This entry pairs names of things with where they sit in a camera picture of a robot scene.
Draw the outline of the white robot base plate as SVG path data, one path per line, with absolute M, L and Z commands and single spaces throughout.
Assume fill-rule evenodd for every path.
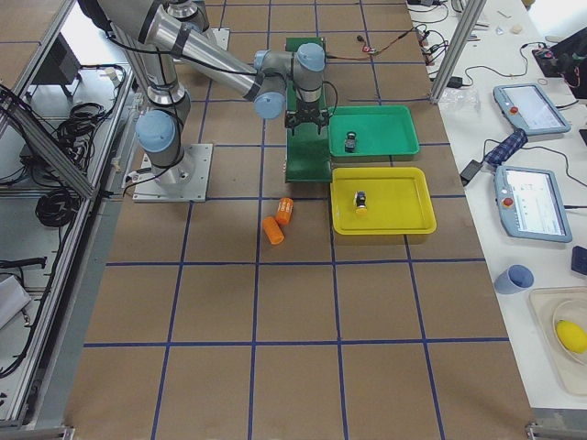
M 132 200 L 136 203 L 203 203 L 206 200 L 209 172 L 213 156 L 212 144 L 183 145 L 183 159 L 162 172 L 152 168 L 146 153 L 142 157 L 145 173 L 133 178 Z

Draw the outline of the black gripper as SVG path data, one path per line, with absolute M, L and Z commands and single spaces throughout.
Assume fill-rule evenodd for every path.
M 318 101 L 312 103 L 297 101 L 294 110 L 287 110 L 284 117 L 284 125 L 288 133 L 293 137 L 295 128 L 304 123 L 312 123 L 317 126 L 317 134 L 327 130 L 330 113 L 327 108 L 322 108 Z

